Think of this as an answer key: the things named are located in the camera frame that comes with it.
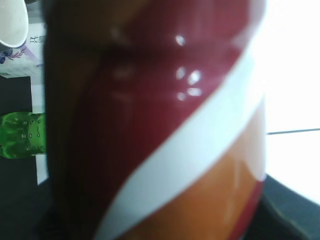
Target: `blurry object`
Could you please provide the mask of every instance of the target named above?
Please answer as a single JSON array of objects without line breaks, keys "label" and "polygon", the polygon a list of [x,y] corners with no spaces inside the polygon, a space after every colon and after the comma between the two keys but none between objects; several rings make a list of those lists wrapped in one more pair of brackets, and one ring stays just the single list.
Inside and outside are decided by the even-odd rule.
[{"label": "blurry object", "polygon": [[0,51],[0,76],[9,79],[41,75],[45,37],[43,23],[29,24],[29,32],[22,46]]},{"label": "blurry object", "polygon": [[0,156],[23,159],[46,153],[45,114],[13,112],[0,118]]},{"label": "blurry object", "polygon": [[37,2],[38,0],[24,0],[26,4],[33,4],[34,2]]},{"label": "blurry object", "polygon": [[0,1],[0,52],[18,48],[28,34],[28,13],[24,0]]},{"label": "blurry object", "polygon": [[39,24],[44,22],[41,12],[41,4],[41,1],[29,1],[29,4],[26,5],[29,24]]}]

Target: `box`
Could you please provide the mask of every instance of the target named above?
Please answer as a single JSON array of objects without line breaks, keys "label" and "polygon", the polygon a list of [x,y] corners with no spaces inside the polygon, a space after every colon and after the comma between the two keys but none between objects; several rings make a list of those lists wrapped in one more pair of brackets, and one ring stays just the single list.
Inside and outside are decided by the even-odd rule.
[{"label": "box", "polygon": [[0,76],[7,79],[41,76],[45,39],[44,23],[29,24],[27,39],[21,47],[0,52]]}]

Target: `black surface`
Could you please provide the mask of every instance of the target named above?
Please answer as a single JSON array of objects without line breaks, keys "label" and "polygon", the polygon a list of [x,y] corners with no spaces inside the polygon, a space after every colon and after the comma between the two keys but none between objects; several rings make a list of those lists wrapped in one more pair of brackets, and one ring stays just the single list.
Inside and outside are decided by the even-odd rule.
[{"label": "black surface", "polygon": [[[29,77],[6,79],[0,76],[0,116],[12,112],[32,112]],[[0,215],[2,215],[4,206],[18,200],[36,187],[35,157],[27,159],[0,157]]]},{"label": "black surface", "polygon": [[[319,192],[320,188],[315,188],[314,191]],[[263,192],[293,225],[305,232],[312,240],[320,240],[320,206],[318,204],[289,190],[271,177],[266,179]]]}]

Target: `glossy surface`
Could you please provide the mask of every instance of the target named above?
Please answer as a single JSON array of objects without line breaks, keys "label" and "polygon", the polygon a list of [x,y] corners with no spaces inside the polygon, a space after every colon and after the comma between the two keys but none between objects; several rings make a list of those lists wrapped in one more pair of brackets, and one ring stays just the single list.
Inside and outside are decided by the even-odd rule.
[{"label": "glossy surface", "polygon": [[44,114],[13,112],[0,117],[0,156],[22,159],[45,153]]}]

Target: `mug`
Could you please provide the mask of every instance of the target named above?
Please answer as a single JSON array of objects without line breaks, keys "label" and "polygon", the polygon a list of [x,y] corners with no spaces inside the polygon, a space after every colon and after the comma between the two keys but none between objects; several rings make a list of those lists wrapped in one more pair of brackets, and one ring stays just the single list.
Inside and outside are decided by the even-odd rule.
[{"label": "mug", "polygon": [[27,39],[29,20],[24,0],[0,0],[0,52],[18,48]]}]

